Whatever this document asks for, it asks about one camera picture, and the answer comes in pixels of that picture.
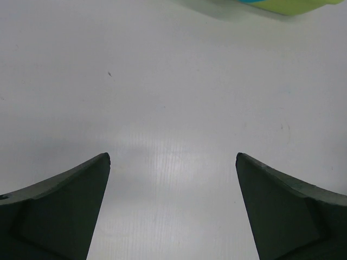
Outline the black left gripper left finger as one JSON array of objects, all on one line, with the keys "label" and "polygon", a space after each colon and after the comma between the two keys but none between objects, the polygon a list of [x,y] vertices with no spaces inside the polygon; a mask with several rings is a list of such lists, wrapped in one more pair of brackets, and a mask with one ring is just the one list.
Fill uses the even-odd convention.
[{"label": "black left gripper left finger", "polygon": [[102,153],[1,195],[1,259],[86,259],[109,174]]}]

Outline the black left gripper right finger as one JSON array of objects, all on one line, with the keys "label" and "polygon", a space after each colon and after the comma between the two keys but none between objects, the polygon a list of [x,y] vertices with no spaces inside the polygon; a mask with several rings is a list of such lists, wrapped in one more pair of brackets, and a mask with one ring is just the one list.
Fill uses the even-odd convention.
[{"label": "black left gripper right finger", "polygon": [[238,153],[236,171],[260,259],[346,259],[346,196]]}]

